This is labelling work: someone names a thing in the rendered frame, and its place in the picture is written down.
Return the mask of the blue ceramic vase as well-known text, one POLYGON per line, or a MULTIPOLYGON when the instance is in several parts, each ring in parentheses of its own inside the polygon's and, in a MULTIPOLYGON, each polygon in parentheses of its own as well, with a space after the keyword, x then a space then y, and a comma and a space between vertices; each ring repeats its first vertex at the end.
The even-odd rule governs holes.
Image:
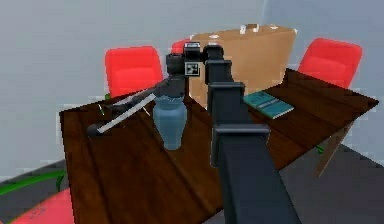
POLYGON ((153 119, 167 150, 177 150, 181 146, 187 120, 183 100, 183 97, 171 98, 166 95, 155 99, 153 119))

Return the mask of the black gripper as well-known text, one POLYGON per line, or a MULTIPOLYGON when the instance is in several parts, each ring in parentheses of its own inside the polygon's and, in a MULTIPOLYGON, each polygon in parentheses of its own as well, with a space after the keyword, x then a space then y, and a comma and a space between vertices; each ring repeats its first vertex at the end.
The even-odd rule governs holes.
POLYGON ((131 115, 141 110, 146 104, 151 102, 156 96, 167 96, 179 98, 185 95, 185 65, 182 54, 170 53, 166 56, 166 66, 168 78, 164 80, 160 87, 155 86, 147 90, 135 93, 116 103, 104 105, 105 111, 117 113, 117 116, 106 124, 91 124, 87 128, 89 137, 101 136, 109 129, 121 123, 131 115))

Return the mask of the dark brown wooden table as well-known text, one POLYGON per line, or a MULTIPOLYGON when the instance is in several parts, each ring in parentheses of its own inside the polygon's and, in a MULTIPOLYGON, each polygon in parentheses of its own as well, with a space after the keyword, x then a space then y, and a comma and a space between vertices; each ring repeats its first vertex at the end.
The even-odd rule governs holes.
MULTIPOLYGON (((322 141, 334 149, 378 103, 294 70, 268 92, 294 107, 277 119, 249 112, 271 129, 268 147, 277 169, 322 141)), ((110 113, 95 103, 61 112, 75 224, 202 224, 221 210, 218 173, 209 164, 211 118, 194 99, 185 104, 188 120, 176 151, 164 150, 150 108, 93 138, 87 127, 110 113)))

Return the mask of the red chair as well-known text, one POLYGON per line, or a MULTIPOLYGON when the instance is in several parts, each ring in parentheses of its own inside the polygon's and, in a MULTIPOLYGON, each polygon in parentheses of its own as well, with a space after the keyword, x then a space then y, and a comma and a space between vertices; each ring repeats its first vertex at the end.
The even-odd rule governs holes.
POLYGON ((182 54, 184 52, 184 45, 190 41, 189 38, 179 40, 172 44, 171 53, 173 54, 182 54))
POLYGON ((70 189, 42 201, 9 224, 75 224, 70 189))
POLYGON ((362 48, 353 43, 316 38, 298 67, 300 73, 347 89, 362 58, 362 48))
POLYGON ((109 49, 105 71, 111 97, 144 90, 163 80, 158 52, 152 46, 109 49))

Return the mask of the teal book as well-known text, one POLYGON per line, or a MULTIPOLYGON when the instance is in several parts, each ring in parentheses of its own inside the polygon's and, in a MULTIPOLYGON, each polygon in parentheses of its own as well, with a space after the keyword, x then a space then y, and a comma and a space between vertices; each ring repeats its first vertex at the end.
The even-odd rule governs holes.
POLYGON ((264 91, 254 92, 244 97, 244 101, 271 119, 291 112, 294 107, 264 91))

